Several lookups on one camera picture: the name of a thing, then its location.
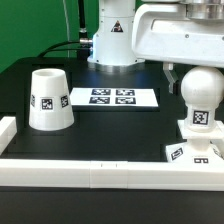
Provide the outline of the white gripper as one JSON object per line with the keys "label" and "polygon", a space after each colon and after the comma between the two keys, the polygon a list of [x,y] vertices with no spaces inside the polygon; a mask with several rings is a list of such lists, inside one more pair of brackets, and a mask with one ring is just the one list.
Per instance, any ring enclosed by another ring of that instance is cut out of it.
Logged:
{"label": "white gripper", "polygon": [[164,62],[169,92],[177,94],[173,63],[224,68],[224,22],[189,19],[180,3],[143,4],[134,17],[132,49],[138,58]]}

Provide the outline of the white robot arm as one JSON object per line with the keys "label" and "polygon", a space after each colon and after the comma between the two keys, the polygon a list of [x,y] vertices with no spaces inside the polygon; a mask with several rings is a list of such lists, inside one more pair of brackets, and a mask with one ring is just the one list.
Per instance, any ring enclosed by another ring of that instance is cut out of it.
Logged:
{"label": "white robot arm", "polygon": [[224,68],[224,0],[99,0],[89,66],[125,71],[160,61],[170,83],[176,64]]}

